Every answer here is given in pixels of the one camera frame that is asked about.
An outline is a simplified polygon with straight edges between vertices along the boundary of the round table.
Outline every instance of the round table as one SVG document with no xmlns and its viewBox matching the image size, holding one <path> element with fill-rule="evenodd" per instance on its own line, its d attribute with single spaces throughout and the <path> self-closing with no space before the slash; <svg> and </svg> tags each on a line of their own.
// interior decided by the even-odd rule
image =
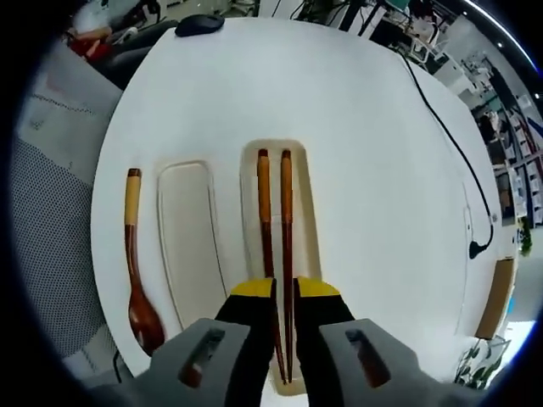
<svg viewBox="0 0 543 407">
<path fill-rule="evenodd" d="M 499 214 L 490 160 L 469 110 L 413 69 Z M 141 373 L 149 357 L 127 318 L 127 170 L 143 172 L 140 271 L 170 338 L 181 326 L 160 250 L 158 169 L 191 160 L 210 168 L 230 290 L 249 278 L 241 152 L 256 139 L 285 138 L 307 152 L 323 280 L 357 319 L 373 319 L 412 347 L 426 372 L 446 377 L 458 341 L 479 323 L 497 253 L 493 243 L 476 260 L 467 257 L 471 234 L 483 243 L 489 233 L 473 179 L 398 55 L 342 31 L 279 19 L 227 20 L 207 36 L 166 32 L 116 108 L 92 196 L 92 257 L 105 318 L 128 368 Z"/>
</svg>

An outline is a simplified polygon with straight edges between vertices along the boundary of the red object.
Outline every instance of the red object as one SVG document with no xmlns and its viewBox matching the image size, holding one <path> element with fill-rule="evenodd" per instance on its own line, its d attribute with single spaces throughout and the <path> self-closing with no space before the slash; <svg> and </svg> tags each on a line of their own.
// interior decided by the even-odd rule
<svg viewBox="0 0 543 407">
<path fill-rule="evenodd" d="M 95 41 L 74 40 L 70 44 L 70 48 L 77 55 L 81 55 L 82 57 L 85 57 L 88 61 L 96 61 L 108 55 L 109 53 L 111 53 L 111 51 L 113 51 L 113 47 L 111 45 L 100 43 L 98 44 L 98 46 L 96 47 L 96 49 L 91 55 L 87 55 L 88 51 L 91 49 L 94 43 Z"/>
</svg>

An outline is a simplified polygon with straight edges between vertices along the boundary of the desk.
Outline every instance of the desk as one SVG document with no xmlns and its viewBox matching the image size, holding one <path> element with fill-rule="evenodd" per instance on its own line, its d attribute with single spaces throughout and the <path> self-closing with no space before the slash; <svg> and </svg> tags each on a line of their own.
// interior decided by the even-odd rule
<svg viewBox="0 0 543 407">
<path fill-rule="evenodd" d="M 499 214 L 492 166 L 469 110 L 413 69 Z M 492 244 L 467 259 L 471 233 L 482 243 L 489 233 L 477 187 L 400 56 L 342 31 L 281 19 L 227 20 L 208 36 L 167 31 L 112 117 L 92 195 L 92 257 L 104 315 L 128 368 L 137 375 L 149 364 L 126 311 L 128 168 L 143 172 L 137 235 L 143 286 L 171 338 L 181 326 L 160 249 L 157 171 L 194 160 L 210 168 L 229 291 L 249 278 L 242 151 L 255 139 L 285 138 L 307 153 L 322 278 L 353 315 L 374 319 L 411 346 L 426 372 L 454 371 L 464 349 L 455 334 L 464 325 L 475 332 L 497 256 Z M 472 284 L 470 276 L 478 280 Z M 274 397 L 268 387 L 265 394 Z M 262 405 L 272 403 L 266 400 Z"/>
</svg>

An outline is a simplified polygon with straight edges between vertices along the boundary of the computer mouse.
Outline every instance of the computer mouse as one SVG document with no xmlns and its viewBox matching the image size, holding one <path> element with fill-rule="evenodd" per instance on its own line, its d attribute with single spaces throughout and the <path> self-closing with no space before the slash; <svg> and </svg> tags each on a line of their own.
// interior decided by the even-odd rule
<svg viewBox="0 0 543 407">
<path fill-rule="evenodd" d="M 194 14 L 179 21 L 176 36 L 199 36 L 220 30 L 224 25 L 224 17 L 220 15 Z"/>
</svg>

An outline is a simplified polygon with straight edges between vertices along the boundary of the white table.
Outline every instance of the white table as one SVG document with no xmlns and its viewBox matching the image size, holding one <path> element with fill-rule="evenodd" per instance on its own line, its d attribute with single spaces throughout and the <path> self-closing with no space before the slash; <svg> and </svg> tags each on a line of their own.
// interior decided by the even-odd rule
<svg viewBox="0 0 543 407">
<path fill-rule="evenodd" d="M 472 116 L 432 76 L 413 69 L 499 214 Z M 154 174 L 171 161 L 202 159 L 210 167 L 229 290 L 248 278 L 241 152 L 267 138 L 292 138 L 307 151 L 323 279 L 355 317 L 372 318 L 411 346 L 425 371 L 449 375 L 464 350 L 462 334 L 477 328 L 497 257 L 492 244 L 467 258 L 470 233 L 480 243 L 489 233 L 475 183 L 399 56 L 341 31 L 279 19 L 227 20 L 208 36 L 166 32 L 113 115 L 92 197 L 92 256 L 104 314 L 128 368 L 139 374 L 149 358 L 127 319 L 127 169 L 143 171 L 140 270 L 171 338 L 181 327 L 164 274 Z M 263 405 L 272 404 L 269 386 L 264 393 Z"/>
</svg>

